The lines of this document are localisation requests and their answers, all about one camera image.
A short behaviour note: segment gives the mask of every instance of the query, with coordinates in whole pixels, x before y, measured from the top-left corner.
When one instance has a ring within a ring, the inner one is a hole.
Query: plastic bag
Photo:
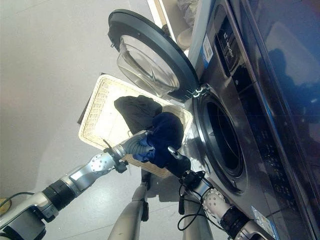
[[[194,27],[197,12],[198,0],[177,0],[178,8],[183,14],[183,18],[190,28]]]

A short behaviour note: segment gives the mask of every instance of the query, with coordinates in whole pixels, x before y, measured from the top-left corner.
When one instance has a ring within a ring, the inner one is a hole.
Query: metal bracket
[[[210,91],[211,87],[208,83],[205,83],[203,85],[201,85],[200,87],[198,87],[193,93],[192,93],[192,97],[193,98],[198,98],[206,93],[208,93]]]

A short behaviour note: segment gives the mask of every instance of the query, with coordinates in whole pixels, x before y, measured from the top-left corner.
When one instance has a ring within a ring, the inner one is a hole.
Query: front-loading washing machine
[[[110,14],[108,36],[119,52],[119,68],[135,85],[190,106],[200,160],[208,163],[209,179],[229,201],[269,224],[275,239],[315,239],[317,209],[305,210],[301,201],[304,193],[286,165],[244,41],[248,36],[243,38],[236,19],[236,10],[248,6],[243,2],[240,7],[215,1],[195,68],[170,37],[132,11]]]

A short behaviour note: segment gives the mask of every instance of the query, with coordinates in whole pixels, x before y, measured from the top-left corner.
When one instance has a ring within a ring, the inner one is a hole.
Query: label sticker
[[[271,222],[269,219],[267,219],[265,216],[263,216],[257,209],[255,209],[253,206],[251,206],[253,214],[254,214],[254,220],[257,224],[260,225],[268,234],[270,234],[274,239],[280,240],[279,235],[277,233],[276,226],[273,222]]]
[[[204,67],[207,68],[212,56],[214,55],[214,52],[212,51],[207,34],[205,34],[205,36],[204,36],[202,47],[201,47],[201,52],[202,52]]]

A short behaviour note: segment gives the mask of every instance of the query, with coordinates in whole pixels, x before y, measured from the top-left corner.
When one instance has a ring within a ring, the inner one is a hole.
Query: tiled floor
[[[107,36],[119,8],[151,19],[147,0],[1,0],[1,196],[41,191],[99,152],[79,140],[77,120],[100,72],[125,78]],[[106,239],[139,184],[135,166],[98,179],[46,225],[44,239]],[[140,239],[182,239],[179,186],[154,184]]]

